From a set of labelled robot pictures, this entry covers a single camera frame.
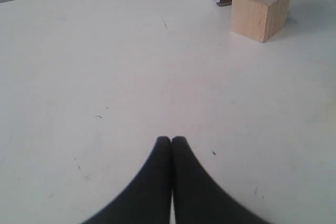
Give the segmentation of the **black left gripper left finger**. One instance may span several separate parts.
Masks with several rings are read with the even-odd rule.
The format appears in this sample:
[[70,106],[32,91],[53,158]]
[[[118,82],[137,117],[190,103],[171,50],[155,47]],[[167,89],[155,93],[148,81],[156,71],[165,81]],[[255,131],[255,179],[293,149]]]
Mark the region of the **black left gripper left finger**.
[[159,136],[134,179],[113,201],[84,223],[169,223],[171,161],[171,141],[166,136]]

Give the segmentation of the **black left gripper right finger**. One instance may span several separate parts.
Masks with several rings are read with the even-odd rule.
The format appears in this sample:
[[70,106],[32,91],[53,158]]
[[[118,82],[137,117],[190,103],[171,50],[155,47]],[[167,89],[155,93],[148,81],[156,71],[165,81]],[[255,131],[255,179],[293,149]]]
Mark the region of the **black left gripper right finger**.
[[172,139],[176,223],[265,223],[222,190],[201,166],[187,139]]

